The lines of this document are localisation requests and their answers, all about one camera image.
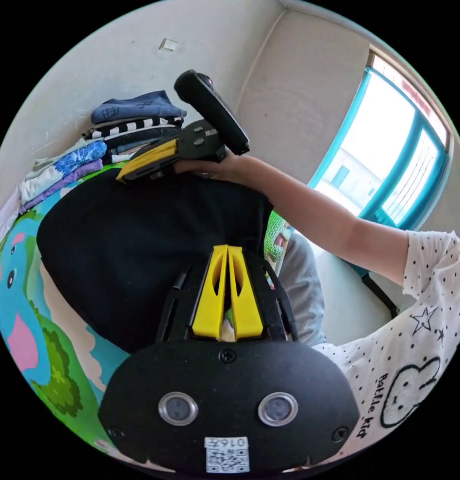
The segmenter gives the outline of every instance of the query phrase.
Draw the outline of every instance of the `floor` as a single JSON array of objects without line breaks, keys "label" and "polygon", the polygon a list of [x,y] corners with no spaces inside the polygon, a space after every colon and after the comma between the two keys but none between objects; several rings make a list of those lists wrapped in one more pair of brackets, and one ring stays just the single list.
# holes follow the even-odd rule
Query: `floor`
[{"label": "floor", "polygon": [[366,337],[391,320],[388,308],[342,260],[310,242],[325,298],[323,332],[342,345]]}]

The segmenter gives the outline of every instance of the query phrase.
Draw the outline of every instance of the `gray pants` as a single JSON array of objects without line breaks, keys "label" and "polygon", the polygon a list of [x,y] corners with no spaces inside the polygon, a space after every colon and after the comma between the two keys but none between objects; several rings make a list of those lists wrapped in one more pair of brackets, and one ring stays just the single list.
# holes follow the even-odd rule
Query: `gray pants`
[{"label": "gray pants", "polygon": [[321,330],[325,301],[315,254],[307,239],[298,232],[292,233],[288,241],[279,280],[290,300],[300,341],[311,347],[325,343]]}]

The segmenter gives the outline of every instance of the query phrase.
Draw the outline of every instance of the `pink cartoon shape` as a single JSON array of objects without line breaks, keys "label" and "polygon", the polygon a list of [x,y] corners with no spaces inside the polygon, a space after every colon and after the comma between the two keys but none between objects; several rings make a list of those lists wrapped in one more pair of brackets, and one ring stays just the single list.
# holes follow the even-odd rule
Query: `pink cartoon shape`
[{"label": "pink cartoon shape", "polygon": [[7,340],[11,356],[20,372],[38,366],[38,348],[35,337],[18,313],[13,331]]},{"label": "pink cartoon shape", "polygon": [[13,237],[13,241],[11,243],[11,246],[16,245],[17,243],[20,244],[25,240],[26,234],[25,233],[18,233]]}]

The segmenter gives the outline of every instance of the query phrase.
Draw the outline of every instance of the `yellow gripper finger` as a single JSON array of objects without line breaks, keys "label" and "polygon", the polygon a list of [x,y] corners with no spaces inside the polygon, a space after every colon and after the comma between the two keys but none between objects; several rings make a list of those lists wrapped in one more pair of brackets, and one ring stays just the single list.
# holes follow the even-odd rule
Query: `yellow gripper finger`
[{"label": "yellow gripper finger", "polygon": [[131,174],[146,165],[157,162],[158,160],[172,157],[173,155],[176,155],[176,152],[176,139],[170,140],[163,145],[156,146],[155,148],[152,148],[151,150],[148,150],[141,155],[135,157],[133,160],[130,160],[125,166],[121,168],[116,179],[122,182],[126,175]]},{"label": "yellow gripper finger", "polygon": [[241,247],[228,247],[228,262],[235,340],[259,337],[263,333],[263,323],[258,312]]},{"label": "yellow gripper finger", "polygon": [[198,337],[210,337],[218,341],[221,339],[227,259],[228,245],[213,247],[213,254],[192,326],[193,333]]}]

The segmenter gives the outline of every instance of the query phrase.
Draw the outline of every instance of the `screw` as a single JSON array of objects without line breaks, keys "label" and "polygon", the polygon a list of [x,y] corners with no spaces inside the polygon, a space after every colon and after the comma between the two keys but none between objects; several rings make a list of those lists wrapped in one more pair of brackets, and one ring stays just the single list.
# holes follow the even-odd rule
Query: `screw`
[{"label": "screw", "polygon": [[331,439],[334,442],[341,442],[342,440],[344,440],[348,436],[349,433],[350,433],[350,429],[348,427],[341,426],[340,428],[337,428],[333,432],[333,435],[332,435]]},{"label": "screw", "polygon": [[220,352],[220,360],[224,364],[232,364],[236,360],[236,353],[230,348],[226,348]]},{"label": "screw", "polygon": [[111,426],[106,432],[111,439],[122,439],[125,437],[125,434],[117,426]]}]

